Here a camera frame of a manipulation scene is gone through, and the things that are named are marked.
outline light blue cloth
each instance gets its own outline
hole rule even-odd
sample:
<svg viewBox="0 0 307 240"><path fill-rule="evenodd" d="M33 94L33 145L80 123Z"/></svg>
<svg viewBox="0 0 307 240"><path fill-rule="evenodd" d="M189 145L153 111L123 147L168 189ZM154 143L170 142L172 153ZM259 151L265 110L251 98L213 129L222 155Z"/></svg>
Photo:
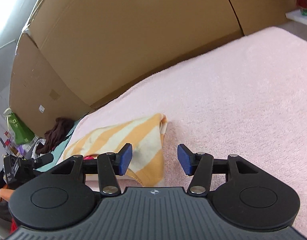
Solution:
<svg viewBox="0 0 307 240"><path fill-rule="evenodd" d="M65 148L67 147L67 144L69 143L70 139L71 139L71 135L74 132L76 126L79 124L80 120L76 121L74 124L74 127L70 130L70 132L67 134L70 135L67 140L63 141L62 143L60 143L54 151L52 151L52 155L54 155L54 160L52 163L46 164L45 166L42 166L41 168L37 169L37 171L48 171L51 168L53 168L57 161L59 160L60 156L62 155L62 153L64 152Z"/></svg>

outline black circular pad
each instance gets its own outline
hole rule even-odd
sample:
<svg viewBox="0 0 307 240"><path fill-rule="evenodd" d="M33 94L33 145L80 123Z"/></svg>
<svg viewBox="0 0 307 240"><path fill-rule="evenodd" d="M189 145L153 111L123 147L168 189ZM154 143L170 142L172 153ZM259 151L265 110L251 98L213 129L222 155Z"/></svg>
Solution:
<svg viewBox="0 0 307 240"><path fill-rule="evenodd" d="M45 187L31 196L31 202L40 208L56 208L68 200L68 193L57 187Z"/></svg>
<svg viewBox="0 0 307 240"><path fill-rule="evenodd" d="M27 182L9 202L16 223L36 230L72 226L85 219L94 207L95 196L88 186L58 174L43 174Z"/></svg>
<svg viewBox="0 0 307 240"><path fill-rule="evenodd" d="M265 172L235 175L214 191L212 203L226 221L254 231L292 225L300 207L297 193Z"/></svg>
<svg viewBox="0 0 307 240"><path fill-rule="evenodd" d="M265 208L277 201L277 195L265 187L249 187L240 192L240 199L250 207Z"/></svg>

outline orange and white towel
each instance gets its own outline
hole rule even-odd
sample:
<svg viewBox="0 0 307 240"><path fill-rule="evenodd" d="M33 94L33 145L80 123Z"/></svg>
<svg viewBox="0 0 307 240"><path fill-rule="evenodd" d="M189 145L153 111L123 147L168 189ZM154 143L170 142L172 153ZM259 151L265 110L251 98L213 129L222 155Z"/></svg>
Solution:
<svg viewBox="0 0 307 240"><path fill-rule="evenodd" d="M163 186L162 144L166 128L167 118L163 114L98 128L65 149L60 159L63 161L75 154L96 158L106 152L117 153L126 143L130 143L132 161L126 175L144 187ZM95 175L86 178L97 179Z"/></svg>

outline logo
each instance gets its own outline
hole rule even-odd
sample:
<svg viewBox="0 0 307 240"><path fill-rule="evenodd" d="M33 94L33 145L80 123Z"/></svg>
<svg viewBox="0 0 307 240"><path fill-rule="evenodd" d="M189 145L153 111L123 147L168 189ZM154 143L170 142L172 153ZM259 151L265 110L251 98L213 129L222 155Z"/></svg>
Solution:
<svg viewBox="0 0 307 240"><path fill-rule="evenodd" d="M160 191L153 189L152 191L150 191L150 193L156 195L156 194L160 193Z"/></svg>

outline bed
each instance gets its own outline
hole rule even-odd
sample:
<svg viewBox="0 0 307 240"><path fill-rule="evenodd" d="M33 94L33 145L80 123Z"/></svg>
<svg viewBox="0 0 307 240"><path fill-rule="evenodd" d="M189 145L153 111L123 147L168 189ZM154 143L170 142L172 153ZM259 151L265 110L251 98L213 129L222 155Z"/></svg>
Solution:
<svg viewBox="0 0 307 240"><path fill-rule="evenodd" d="M306 41L271 27L181 62L84 117L68 146L96 128L154 113L168 118L165 186L187 188L191 180L177 161L180 143L215 158L239 154L296 190L294 227L307 237ZM214 175L211 189L224 181Z"/></svg>

